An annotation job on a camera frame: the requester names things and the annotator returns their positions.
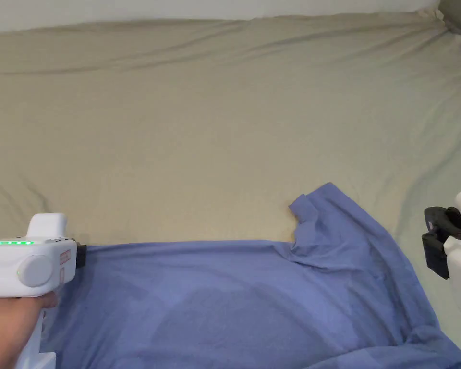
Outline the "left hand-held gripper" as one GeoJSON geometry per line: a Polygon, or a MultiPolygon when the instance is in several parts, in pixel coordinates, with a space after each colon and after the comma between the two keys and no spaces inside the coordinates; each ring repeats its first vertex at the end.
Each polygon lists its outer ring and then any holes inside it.
{"type": "MultiPolygon", "coordinates": [[[[86,262],[86,245],[66,234],[62,213],[35,214],[23,237],[0,238],[0,298],[40,297],[70,282],[86,262]]],[[[55,369],[57,354],[45,352],[42,310],[14,369],[55,369]]]]}

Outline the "person's left hand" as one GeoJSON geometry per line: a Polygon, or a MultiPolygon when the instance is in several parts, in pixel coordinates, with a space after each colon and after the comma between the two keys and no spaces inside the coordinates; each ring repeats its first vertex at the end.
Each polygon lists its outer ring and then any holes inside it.
{"type": "Polygon", "coordinates": [[[40,313],[57,305],[57,295],[0,298],[0,369],[15,368],[40,313]]]}

